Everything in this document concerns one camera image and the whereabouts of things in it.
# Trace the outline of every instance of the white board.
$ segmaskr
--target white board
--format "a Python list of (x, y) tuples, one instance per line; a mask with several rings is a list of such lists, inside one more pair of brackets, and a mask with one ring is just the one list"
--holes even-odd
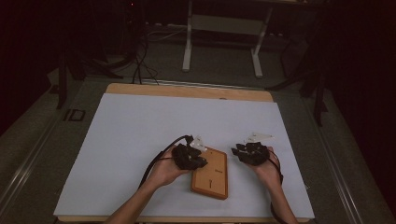
[(191, 134), (227, 153), (228, 199), (191, 192), (191, 176), (183, 175), (159, 189), (141, 215), (271, 217), (268, 192), (231, 152), (253, 132), (274, 136), (262, 143), (272, 146), (281, 161), (290, 207), (297, 217), (313, 218), (276, 103), (109, 93), (99, 104), (54, 215), (111, 215), (136, 191), (151, 160), (178, 137)]

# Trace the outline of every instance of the person's right hand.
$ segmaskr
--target person's right hand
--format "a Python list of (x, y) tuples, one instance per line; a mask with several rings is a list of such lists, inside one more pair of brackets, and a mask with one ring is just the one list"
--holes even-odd
[[(270, 159), (279, 166), (279, 160), (274, 154), (274, 149), (272, 147), (268, 147), (268, 150), (270, 150)], [(256, 173), (257, 177), (268, 189), (281, 186), (279, 172), (271, 162), (265, 161), (257, 166), (247, 163), (246, 165)]]

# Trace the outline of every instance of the forearm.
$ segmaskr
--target forearm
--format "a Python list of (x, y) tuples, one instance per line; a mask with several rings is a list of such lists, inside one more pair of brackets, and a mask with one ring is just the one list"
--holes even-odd
[(136, 193), (126, 201), (107, 220), (106, 224), (134, 223), (140, 213), (146, 207), (157, 187), (150, 183), (145, 183)]
[(278, 217), (287, 222), (288, 224), (298, 223), (289, 206), (285, 193), (280, 185), (269, 186), (272, 205)]

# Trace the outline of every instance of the gray carpet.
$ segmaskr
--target gray carpet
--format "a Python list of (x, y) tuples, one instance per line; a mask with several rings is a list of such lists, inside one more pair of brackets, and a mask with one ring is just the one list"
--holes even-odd
[[(285, 80), (279, 62), (279, 50), (271, 48), (273, 43), (271, 40), (264, 42), (260, 53), (262, 67), (268, 72), (261, 79), (253, 75), (249, 49), (239, 47), (213, 48), (212, 45), (197, 43), (192, 49), (191, 70), (183, 73), (182, 41), (174, 39), (150, 42), (145, 64), (158, 72), (158, 80), (263, 90), (266, 86)], [(122, 82), (131, 81), (134, 69), (135, 64), (118, 72), (125, 76)], [(146, 69), (142, 73), (142, 76), (149, 77)], [(73, 90), (78, 91), (74, 92), (75, 97), (69, 97), (67, 108), (86, 110), (82, 122), (62, 121), (65, 109), (57, 111), (56, 96), (45, 93), (1, 136), (0, 190), (3, 191), (46, 125), (54, 118), (58, 120), (43, 146), (35, 169), (10, 207), (4, 223), (38, 224), (54, 221), (53, 210), (100, 98), (106, 86), (114, 81), (116, 80), (90, 74), (84, 82), (70, 82), (71, 94), (73, 95)], [(308, 186), (307, 192), (316, 215), (316, 219), (309, 223), (350, 223), (340, 189), (334, 181), (328, 148), (360, 212), (361, 223), (396, 223), (331, 93), (325, 92), (325, 105), (329, 111), (322, 114), (323, 127), (319, 128), (311, 115), (314, 99), (301, 98), (297, 92), (300, 86), (301, 83), (297, 83), (272, 94), (279, 104), (304, 182)]]

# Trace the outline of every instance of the table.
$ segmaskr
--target table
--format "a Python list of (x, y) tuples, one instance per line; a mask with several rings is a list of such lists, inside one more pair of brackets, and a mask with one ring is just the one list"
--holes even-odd
[(191, 63), (191, 32), (192, 30), (206, 30), (223, 33), (233, 33), (242, 35), (256, 35), (257, 43), (254, 48), (251, 49), (251, 58), (253, 61), (254, 73), (257, 78), (263, 76), (262, 67), (260, 65), (259, 52), (262, 47), (262, 41), (265, 37), (265, 33), (268, 27), (268, 23), (271, 20), (271, 16), (274, 7), (299, 7), (303, 9), (314, 9), (322, 8), (325, 4), (314, 3), (317, 1), (297, 1), (297, 0), (256, 0), (257, 3), (264, 3), (268, 5), (265, 12), (265, 18), (263, 21), (259, 20), (247, 20), (238, 18), (225, 18), (218, 16), (207, 16), (198, 15), (192, 12), (192, 2), (189, 1), (188, 19), (187, 19), (187, 41), (186, 48), (184, 50), (184, 58), (182, 71), (190, 71)]
[(104, 221), (135, 192), (147, 165), (160, 150), (181, 135), (199, 134), (208, 147), (227, 153), (228, 199), (191, 192), (191, 177), (183, 175), (159, 189), (137, 221), (273, 221), (268, 192), (230, 149), (252, 131), (260, 131), (275, 136), (265, 144), (273, 146), (284, 162), (283, 187), (293, 212), (300, 221), (313, 218), (280, 112), (272, 102), (266, 91), (109, 85), (54, 215), (65, 222)]

